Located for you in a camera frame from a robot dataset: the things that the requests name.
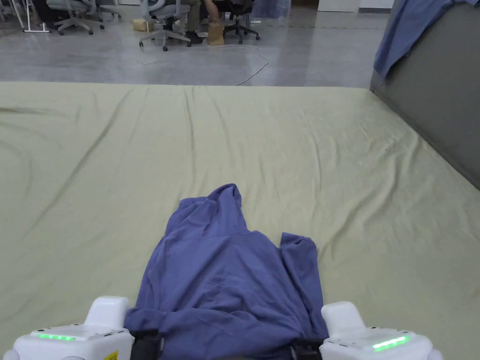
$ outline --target concrete floor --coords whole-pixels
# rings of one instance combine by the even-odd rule
[[[94,35],[71,29],[65,36],[24,34],[0,24],[0,81],[128,84],[232,85],[256,72],[265,60],[249,47],[187,48],[170,40],[169,51],[132,30],[138,7],[121,6],[123,22],[106,22]],[[294,7],[283,21],[262,20],[244,45],[258,47],[269,64],[244,85],[368,87],[387,15],[317,12]],[[235,35],[226,44],[237,45]]]

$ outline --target white cabinet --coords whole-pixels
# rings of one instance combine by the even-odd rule
[[[356,12],[361,0],[319,0],[318,11]]]
[[[395,0],[361,0],[361,8],[391,9]]]

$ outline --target white cable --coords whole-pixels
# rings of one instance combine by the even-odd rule
[[[243,80],[241,83],[238,83],[238,84],[235,84],[234,86],[239,86],[239,85],[242,85],[243,83],[246,83],[247,81],[249,81],[251,78],[253,78],[256,74],[258,74],[260,71],[262,71],[264,69],[265,66],[267,66],[270,61],[262,55],[262,51],[255,47],[255,46],[252,46],[252,45],[209,45],[210,47],[212,48],[228,48],[228,47],[232,47],[232,48],[253,48],[253,49],[257,49],[258,50],[258,55],[260,55],[260,57],[262,57],[262,59],[264,59],[266,61],[265,64],[263,64],[263,66],[258,69],[257,72],[255,72],[254,74],[250,75],[248,78],[246,78],[245,80]]]

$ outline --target mattress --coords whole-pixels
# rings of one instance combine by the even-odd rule
[[[133,303],[179,200],[230,182],[313,239],[325,302],[477,358],[480,193],[369,91],[48,83],[0,83],[0,352]]]

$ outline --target brown bag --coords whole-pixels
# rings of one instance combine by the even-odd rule
[[[216,23],[208,24],[208,45],[223,45],[225,41],[223,40],[223,29],[225,26],[223,22],[218,21]]]

